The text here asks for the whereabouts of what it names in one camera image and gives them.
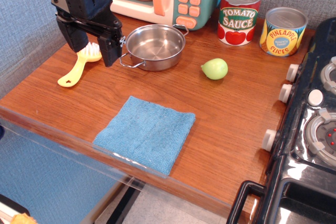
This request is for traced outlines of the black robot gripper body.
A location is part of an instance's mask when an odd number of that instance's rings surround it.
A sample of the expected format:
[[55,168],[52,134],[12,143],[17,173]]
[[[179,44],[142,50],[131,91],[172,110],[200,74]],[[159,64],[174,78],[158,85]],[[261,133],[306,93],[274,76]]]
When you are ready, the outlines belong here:
[[113,0],[52,0],[56,16],[97,38],[103,36],[122,38],[122,24],[110,10]]

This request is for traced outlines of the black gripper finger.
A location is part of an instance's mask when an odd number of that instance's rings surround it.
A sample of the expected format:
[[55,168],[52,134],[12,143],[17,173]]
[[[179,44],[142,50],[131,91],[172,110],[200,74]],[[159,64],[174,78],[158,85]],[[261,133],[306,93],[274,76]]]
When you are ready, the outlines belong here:
[[98,44],[104,65],[111,67],[122,55],[122,38],[100,36]]
[[84,49],[89,42],[86,32],[81,30],[76,22],[65,21],[59,16],[56,17],[56,21],[69,47],[74,52]]

